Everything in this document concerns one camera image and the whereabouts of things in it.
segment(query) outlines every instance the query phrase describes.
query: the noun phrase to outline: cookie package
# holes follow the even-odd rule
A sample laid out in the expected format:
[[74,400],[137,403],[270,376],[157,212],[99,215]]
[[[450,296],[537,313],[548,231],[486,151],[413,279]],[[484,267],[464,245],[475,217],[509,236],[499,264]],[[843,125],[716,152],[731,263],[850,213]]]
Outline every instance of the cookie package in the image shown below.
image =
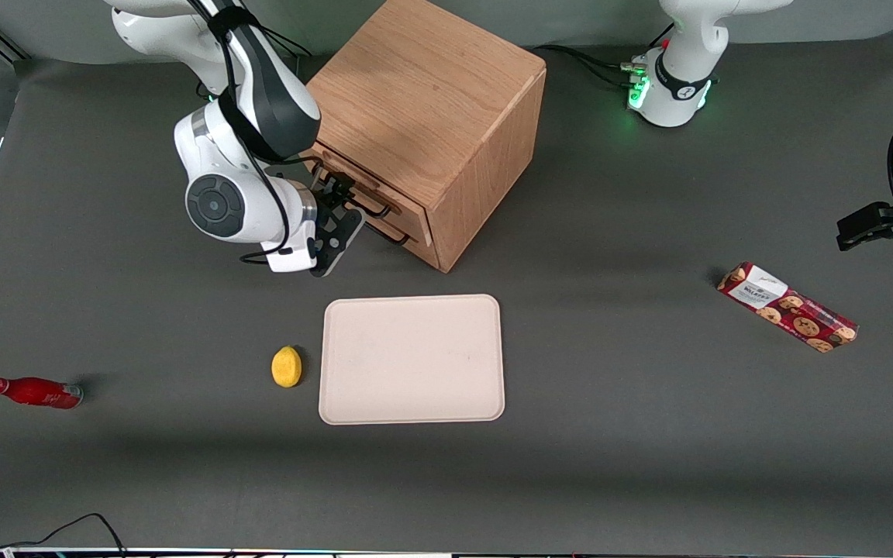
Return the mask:
[[828,353],[857,338],[857,324],[748,261],[726,275],[719,290],[819,353]]

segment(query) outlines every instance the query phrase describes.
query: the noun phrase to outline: red can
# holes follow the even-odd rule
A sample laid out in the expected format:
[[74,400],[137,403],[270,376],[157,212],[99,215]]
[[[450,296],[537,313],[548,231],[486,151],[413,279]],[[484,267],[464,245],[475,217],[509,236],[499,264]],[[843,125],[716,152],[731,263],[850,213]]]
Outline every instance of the red can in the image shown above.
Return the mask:
[[74,384],[61,384],[49,379],[26,377],[0,378],[0,395],[22,405],[74,409],[81,403],[84,393]]

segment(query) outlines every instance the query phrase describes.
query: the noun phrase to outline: plastic tray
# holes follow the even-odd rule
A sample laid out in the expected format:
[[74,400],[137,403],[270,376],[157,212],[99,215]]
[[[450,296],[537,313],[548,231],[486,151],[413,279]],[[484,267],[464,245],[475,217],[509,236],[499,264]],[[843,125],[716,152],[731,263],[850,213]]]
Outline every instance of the plastic tray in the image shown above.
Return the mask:
[[326,423],[490,421],[504,410],[494,297],[337,300],[326,309],[319,382]]

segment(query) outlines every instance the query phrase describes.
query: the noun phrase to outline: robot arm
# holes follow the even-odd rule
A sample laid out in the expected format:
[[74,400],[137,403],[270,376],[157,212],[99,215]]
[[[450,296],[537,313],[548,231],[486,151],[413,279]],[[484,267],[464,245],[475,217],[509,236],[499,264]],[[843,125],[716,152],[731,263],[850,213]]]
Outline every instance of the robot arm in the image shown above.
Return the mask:
[[363,216],[344,212],[345,198],[264,173],[312,147],[320,113],[242,0],[106,2],[127,45],[183,61],[219,93],[174,127],[192,223],[227,243],[261,244],[248,256],[265,257],[275,272],[329,273]]
[[760,14],[793,0],[660,0],[674,20],[669,47],[656,46],[634,63],[652,67],[642,79],[629,107],[663,127],[681,126],[705,104],[709,75],[729,45],[729,29],[719,20]]

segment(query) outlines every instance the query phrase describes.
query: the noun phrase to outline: gray tabletop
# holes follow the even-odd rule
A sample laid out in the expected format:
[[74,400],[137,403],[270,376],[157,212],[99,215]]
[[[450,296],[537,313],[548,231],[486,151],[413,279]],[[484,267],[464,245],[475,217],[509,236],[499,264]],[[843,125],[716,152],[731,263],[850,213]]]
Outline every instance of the gray tabletop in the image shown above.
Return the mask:
[[[0,375],[88,401],[0,398],[0,543],[102,512],[132,546],[893,555],[893,241],[834,238],[888,198],[893,36],[733,46],[676,130],[546,59],[536,158],[453,273],[362,233],[323,280],[188,222],[184,67],[20,67]],[[816,353],[716,293],[744,260],[857,342]],[[499,420],[319,420],[326,305],[458,293],[501,304]],[[284,345],[308,360],[293,390]]]

